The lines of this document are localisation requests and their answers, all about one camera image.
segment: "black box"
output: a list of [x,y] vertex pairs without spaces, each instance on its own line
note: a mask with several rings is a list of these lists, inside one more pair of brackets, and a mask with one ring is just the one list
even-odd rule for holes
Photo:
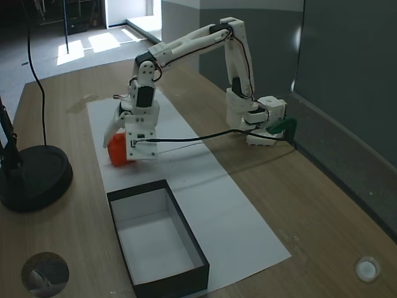
[[178,298],[207,288],[210,264],[165,180],[107,197],[137,298]]

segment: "white circular object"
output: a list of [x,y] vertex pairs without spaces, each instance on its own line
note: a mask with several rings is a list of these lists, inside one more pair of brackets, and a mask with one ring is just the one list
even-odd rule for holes
[[379,263],[371,256],[364,256],[361,258],[355,267],[357,277],[363,282],[374,281],[379,275],[379,272]]

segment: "robotic arm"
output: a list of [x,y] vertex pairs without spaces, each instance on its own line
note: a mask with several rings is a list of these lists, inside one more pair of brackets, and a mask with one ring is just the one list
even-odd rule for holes
[[[169,44],[163,42],[135,58],[128,96],[121,99],[104,137],[104,148],[120,128],[126,131],[127,160],[157,158],[157,144],[142,142],[156,138],[159,104],[154,99],[155,82],[163,73],[186,60],[225,46],[226,65],[231,88],[226,90],[227,118],[232,129],[253,130],[264,137],[280,138],[283,132],[266,128],[285,118],[286,103],[273,96],[254,100],[254,78],[244,22],[232,17],[218,25],[208,25]],[[252,135],[250,145],[273,145]]]

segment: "green part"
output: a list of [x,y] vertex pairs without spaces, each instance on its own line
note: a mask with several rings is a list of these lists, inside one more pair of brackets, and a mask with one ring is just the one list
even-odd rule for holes
[[295,139],[295,132],[297,131],[298,122],[295,118],[284,118],[278,120],[275,124],[267,128],[267,131],[272,135],[276,133],[284,132],[284,139],[289,143],[293,144]]

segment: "black wire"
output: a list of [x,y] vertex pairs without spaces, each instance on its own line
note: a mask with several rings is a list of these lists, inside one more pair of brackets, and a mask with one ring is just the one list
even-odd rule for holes
[[36,72],[33,68],[33,62],[32,62],[32,54],[30,52],[30,20],[29,20],[29,14],[26,10],[25,4],[24,4],[24,0],[20,0],[20,2],[22,3],[22,8],[24,10],[25,16],[26,16],[26,25],[27,25],[27,56],[29,59],[29,66],[30,66],[30,70],[32,71],[32,74],[36,80],[36,83],[38,84],[41,92],[42,92],[42,126],[43,126],[43,139],[44,139],[44,145],[47,146],[47,133],[45,130],[45,92],[43,89],[42,84],[40,83]]
[[241,45],[241,47],[243,48],[244,59],[246,60],[246,65],[247,65],[247,68],[248,68],[249,87],[251,88],[251,96],[246,96],[246,98],[250,98],[250,97],[253,98],[254,97],[254,87],[252,86],[252,82],[251,82],[251,68],[249,67],[249,60],[248,60],[246,48],[245,48],[243,42],[240,41],[240,39],[238,39],[237,37],[233,36],[232,39],[237,41]]
[[163,76],[163,69],[159,65],[157,65],[157,70],[160,72],[160,75],[158,78],[154,79],[153,82],[157,82]]
[[204,137],[197,137],[197,138],[150,138],[147,140],[137,140],[135,141],[135,143],[140,143],[140,142],[150,142],[150,143],[164,143],[164,142],[168,142],[168,143],[185,143],[185,142],[196,142],[196,141],[202,141],[202,140],[208,140],[209,138],[216,138],[216,137],[220,137],[222,135],[227,135],[229,133],[233,133],[233,132],[238,132],[241,133],[243,135],[252,135],[253,137],[257,137],[257,138],[263,138],[265,140],[274,140],[274,141],[286,141],[286,139],[284,138],[273,138],[273,137],[266,137],[264,135],[258,135],[256,133],[252,133],[252,132],[248,132],[245,130],[240,130],[240,129],[229,129],[229,130],[225,130],[224,132],[218,132],[218,133],[214,133],[212,135],[206,135]]
[[175,61],[177,61],[177,60],[179,60],[179,59],[182,59],[182,58],[184,58],[184,57],[186,57],[186,56],[189,56],[189,55],[194,54],[194,53],[196,53],[196,52],[199,52],[199,51],[201,51],[201,50],[205,50],[206,48],[210,48],[210,47],[212,47],[212,46],[214,46],[214,45],[217,45],[218,43],[224,42],[224,41],[225,41],[226,39],[228,39],[232,34],[233,34],[233,33],[229,30],[229,34],[226,35],[226,37],[225,37],[224,39],[221,39],[219,42],[215,42],[215,43],[213,43],[213,44],[211,44],[211,45],[207,45],[206,47],[199,48],[199,49],[194,50],[194,51],[192,51],[192,52],[186,53],[185,55],[182,55],[182,56],[180,56],[180,57],[178,57],[178,58],[176,58],[176,59],[171,60],[171,61],[168,62],[166,65],[164,65],[164,67],[167,67],[167,66],[170,65],[171,63],[173,63],[173,62],[175,62]]

